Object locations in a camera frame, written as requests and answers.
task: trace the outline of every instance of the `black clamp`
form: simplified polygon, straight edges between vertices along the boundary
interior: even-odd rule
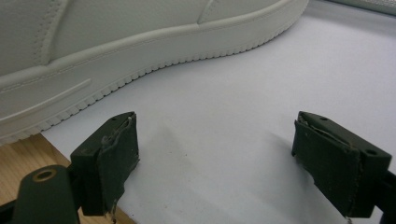
[[[370,217],[378,206],[381,223],[396,223],[396,176],[391,156],[330,119],[300,112],[292,155],[344,217]]]
[[[124,182],[138,162],[136,114],[113,117],[72,153],[69,167],[51,165],[27,175],[17,200],[0,207],[0,223],[79,223],[80,207],[85,216],[115,218]]]

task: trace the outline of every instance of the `shoe midsole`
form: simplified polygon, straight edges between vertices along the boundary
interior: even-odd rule
[[[297,20],[307,1],[281,0],[247,15],[134,35],[2,76],[0,139],[32,129],[108,87],[117,89],[126,77],[243,51]]]

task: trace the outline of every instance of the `white leather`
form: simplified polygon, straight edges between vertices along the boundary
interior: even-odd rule
[[[196,23],[207,0],[74,1],[56,37],[55,58],[161,28]]]
[[[271,6],[278,0],[210,0],[198,23],[240,16]]]
[[[0,3],[0,76],[132,35],[244,15],[278,0],[16,0]]]
[[[0,76],[47,64],[66,0],[0,3]]]

